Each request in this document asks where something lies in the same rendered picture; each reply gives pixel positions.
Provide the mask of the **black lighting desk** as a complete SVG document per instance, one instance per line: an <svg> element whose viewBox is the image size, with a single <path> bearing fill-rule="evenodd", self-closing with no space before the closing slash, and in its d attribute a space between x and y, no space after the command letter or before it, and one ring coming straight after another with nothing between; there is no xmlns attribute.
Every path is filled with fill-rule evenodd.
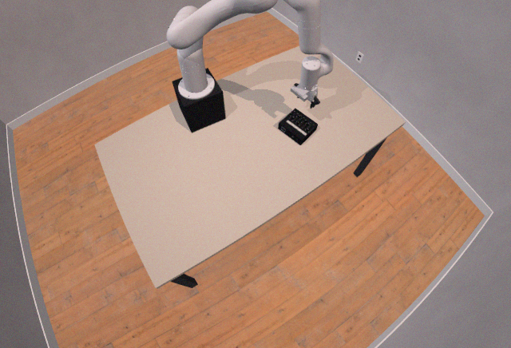
<svg viewBox="0 0 511 348"><path fill-rule="evenodd" d="M278 129L301 145L317 127L316 122L294 109L279 122Z"/></svg>

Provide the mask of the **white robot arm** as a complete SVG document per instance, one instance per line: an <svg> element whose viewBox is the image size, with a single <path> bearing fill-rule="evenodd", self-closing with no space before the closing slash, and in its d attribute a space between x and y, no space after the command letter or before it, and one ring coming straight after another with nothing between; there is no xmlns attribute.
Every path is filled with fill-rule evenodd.
<svg viewBox="0 0 511 348"><path fill-rule="evenodd" d="M204 64L203 39L206 33L236 15L270 10L277 1L211 0L199 9L195 6L183 7L167 31L169 45L177 49L183 77L178 85L180 95L196 100L206 97L214 89L214 79L206 73ZM320 43L320 0L284 1L297 11L300 50L305 54L322 53L320 59L312 56L303 59L300 84L291 87L291 92L305 101L308 98L306 94L318 86L318 79L333 70L333 54Z"/></svg>

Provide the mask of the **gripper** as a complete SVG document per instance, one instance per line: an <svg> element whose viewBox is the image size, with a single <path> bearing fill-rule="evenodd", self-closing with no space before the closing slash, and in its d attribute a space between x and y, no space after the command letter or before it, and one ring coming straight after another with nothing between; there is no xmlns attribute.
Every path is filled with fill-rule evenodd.
<svg viewBox="0 0 511 348"><path fill-rule="evenodd" d="M298 84L295 83L294 86L297 86ZM318 105L320 103L319 99L317 98L318 96L318 87L314 87L313 89L311 89L308 93L308 100L311 102L311 107L310 108L314 108L315 105ZM314 101L313 101L314 100Z"/></svg>

